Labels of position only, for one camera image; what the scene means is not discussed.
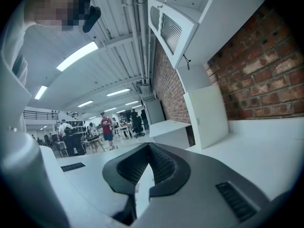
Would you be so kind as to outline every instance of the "ceiling beam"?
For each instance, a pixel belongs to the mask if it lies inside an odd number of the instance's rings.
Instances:
[[[63,108],[68,108],[70,106],[72,106],[73,104],[75,103],[79,103],[79,102],[85,102],[86,100],[90,100],[90,98],[100,92],[103,92],[105,90],[108,90],[108,89],[111,89],[111,88],[115,88],[115,87],[120,87],[120,86],[123,86],[123,85],[127,85],[127,84],[130,84],[130,83],[133,83],[133,82],[136,82],[136,81],[139,81],[141,80],[141,76],[136,76],[136,77],[132,77],[132,78],[128,78],[128,79],[124,79],[122,81],[119,81],[119,82],[116,82],[114,84],[110,84],[110,85],[107,85],[107,86],[104,86],[104,87],[101,87],[99,90],[96,90],[96,91],[93,91],[81,98],[78,98],[77,100],[72,100],[68,103],[66,103]]]

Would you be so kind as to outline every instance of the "white desk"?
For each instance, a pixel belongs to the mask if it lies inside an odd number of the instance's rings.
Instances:
[[[167,120],[150,125],[150,138],[156,143],[162,143],[181,149],[189,148],[186,127],[189,123]]]
[[[130,136],[130,133],[129,133],[130,130],[131,130],[130,125],[115,128],[115,131],[116,131],[117,134],[118,134],[118,132],[127,132],[127,135],[128,135],[129,139],[131,139],[131,136]]]

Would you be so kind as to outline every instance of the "fluorescent light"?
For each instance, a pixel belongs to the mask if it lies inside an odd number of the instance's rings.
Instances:
[[[134,104],[134,103],[137,103],[138,101],[134,101],[134,102],[131,102],[131,103],[128,103],[128,104],[125,104],[125,105],[131,105],[131,104]]]
[[[120,91],[116,91],[116,92],[114,92],[114,93],[107,94],[106,96],[113,96],[113,95],[115,95],[115,94],[127,92],[127,91],[129,91],[129,90],[130,90],[129,88],[123,89],[123,90],[120,90]]]
[[[46,91],[48,87],[45,87],[45,86],[41,86],[41,88],[39,89],[37,95],[35,96],[35,99],[36,100],[39,100],[40,97],[43,95],[43,93]]]
[[[111,108],[111,109],[109,109],[109,110],[106,110],[106,111],[104,111],[104,112],[109,112],[109,111],[114,110],[114,109],[116,109],[116,107]]]
[[[91,42],[84,46],[83,48],[80,48],[78,51],[74,52],[72,55],[70,55],[66,60],[64,60],[62,63],[59,64],[57,69],[59,69],[61,72],[65,70],[68,66],[72,65],[74,62],[79,60],[80,58],[84,57],[85,55],[89,54],[92,51],[97,50],[98,47],[95,44],[95,42]]]
[[[87,101],[87,102],[84,102],[82,104],[80,104],[78,107],[83,107],[85,105],[88,105],[88,104],[91,104],[93,101]]]

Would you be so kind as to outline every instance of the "black chair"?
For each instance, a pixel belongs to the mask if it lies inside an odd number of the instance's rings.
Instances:
[[[136,126],[134,127],[134,131],[137,133],[137,134],[134,135],[135,138],[145,136],[145,133],[142,133],[143,127],[142,127],[142,119],[141,119],[140,116],[137,117],[137,119],[136,119]]]

